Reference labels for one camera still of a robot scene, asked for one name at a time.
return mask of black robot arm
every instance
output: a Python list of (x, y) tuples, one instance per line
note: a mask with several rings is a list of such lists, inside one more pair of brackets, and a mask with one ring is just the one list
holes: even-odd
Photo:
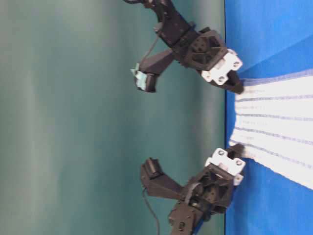
[[(205, 28), (200, 32), (195, 30), (193, 22), (187, 22), (175, 9), (170, 0), (140, 0), (127, 3), (142, 3), (152, 9), (157, 16), (158, 25), (155, 32), (170, 48), (171, 58), (183, 66), (195, 69), (207, 82), (225, 90), (242, 93), (243, 86), (237, 76), (237, 70), (242, 66), (237, 54), (226, 47), (216, 31)], [(149, 72), (143, 66), (149, 60), (149, 69), (154, 70), (164, 61), (165, 68), (169, 66), (168, 58), (159, 55), (144, 59), (132, 70), (135, 83), (139, 90), (155, 92), (159, 73)]]
[(169, 214), (171, 235), (195, 234), (202, 221), (226, 212), (234, 188), (243, 179), (245, 162), (239, 158), (243, 149), (240, 144), (218, 148), (206, 167), (183, 187), (164, 174), (158, 160), (150, 158), (141, 166), (140, 179), (149, 196), (177, 200)]

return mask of fabric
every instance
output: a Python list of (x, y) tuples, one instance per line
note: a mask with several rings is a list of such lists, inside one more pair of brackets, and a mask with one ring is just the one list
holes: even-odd
[[(261, 80), (313, 68), (308, 10), (313, 1), (226, 0), (225, 6), (227, 46), (244, 63), (240, 78)], [(235, 122), (235, 95), (227, 93), (226, 144)], [(253, 159), (245, 161), (245, 178), (226, 212), (225, 234), (312, 234), (313, 190)]]
[(313, 70), (244, 85), (229, 144), (242, 143), (244, 157), (313, 189)]

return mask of blue tablecloth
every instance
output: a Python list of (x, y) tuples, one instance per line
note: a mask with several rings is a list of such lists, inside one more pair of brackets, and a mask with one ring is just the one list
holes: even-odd
[[(312, 0), (226, 0), (225, 7), (226, 42), (244, 62), (241, 78), (313, 68)], [(235, 112), (234, 95), (226, 96), (228, 143)], [(246, 162), (245, 179), (226, 214), (226, 235), (313, 234), (313, 190)]]

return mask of metal bolt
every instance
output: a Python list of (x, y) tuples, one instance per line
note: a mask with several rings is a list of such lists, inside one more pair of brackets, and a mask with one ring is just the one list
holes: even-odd
[(234, 67), (236, 68), (238, 66), (239, 66), (239, 62), (237, 61), (237, 62), (234, 63)]
[(179, 231), (184, 231), (184, 228), (185, 228), (185, 223), (184, 222), (180, 222), (178, 230)]

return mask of blue stripe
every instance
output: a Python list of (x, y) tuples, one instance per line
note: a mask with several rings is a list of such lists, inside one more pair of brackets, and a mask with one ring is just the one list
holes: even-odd
[(296, 79), (300, 77), (308, 77), (313, 75), (313, 69), (296, 72), (296, 73), (290, 73), (278, 77), (270, 77), (270, 78), (246, 78), (242, 79), (242, 82), (244, 83), (244, 86), (255, 86), (255, 85), (261, 85), (261, 84), (267, 84), (272, 82), (280, 82), (280, 81), (286, 81), (291, 79)]
[(242, 117), (256, 117), (256, 118), (276, 118), (280, 120), (292, 120), (292, 121), (313, 121), (312, 117), (285, 117), (279, 115), (269, 115), (269, 114), (236, 114)]
[(276, 137), (276, 138), (279, 138), (279, 139), (293, 141), (293, 142), (297, 142), (297, 143), (313, 145), (313, 141), (301, 140), (301, 139), (288, 137), (288, 136), (281, 136), (279, 134), (270, 133), (270, 132), (266, 132), (266, 131), (247, 129), (247, 128), (239, 128), (239, 127), (235, 127), (235, 129), (239, 130), (239, 131), (247, 131), (247, 132), (253, 132), (253, 133), (258, 133), (258, 134), (264, 134), (264, 135), (267, 135), (267, 136), (272, 136), (272, 137)]
[(312, 98), (313, 98), (313, 94), (304, 94), (304, 95), (288, 95), (288, 96), (278, 96), (278, 97), (243, 98), (243, 99), (237, 99), (236, 102), (262, 101), (262, 100), (312, 99)]
[(306, 167), (306, 168), (309, 168), (309, 169), (313, 169), (313, 166), (310, 165), (310, 164), (306, 164), (306, 163), (300, 162), (300, 161), (298, 161), (298, 160), (296, 160), (296, 159), (292, 159), (292, 158), (285, 157), (285, 156), (283, 156), (283, 155), (281, 155), (281, 154), (272, 152), (272, 151), (267, 150), (267, 149), (265, 149), (265, 148), (262, 148), (262, 147), (259, 147), (259, 146), (256, 146), (256, 145), (253, 145), (253, 144), (250, 144), (250, 143), (242, 143), (242, 142), (234, 141), (234, 140), (232, 140), (232, 139), (230, 139), (230, 141), (233, 142), (234, 144), (240, 143), (240, 144), (242, 144), (242, 145), (244, 145), (244, 146), (251, 147), (251, 148), (255, 148), (255, 149), (261, 150), (261, 151), (263, 151), (263, 152), (266, 152), (266, 153), (268, 153), (268, 154), (270, 154), (270, 155), (273, 155), (273, 156), (282, 158), (282, 159), (284, 159), (284, 160), (287, 160), (287, 161), (289, 161), (289, 162), (292, 162), (292, 163), (295, 163), (295, 164), (298, 164), (298, 165), (302, 165), (303, 167)]

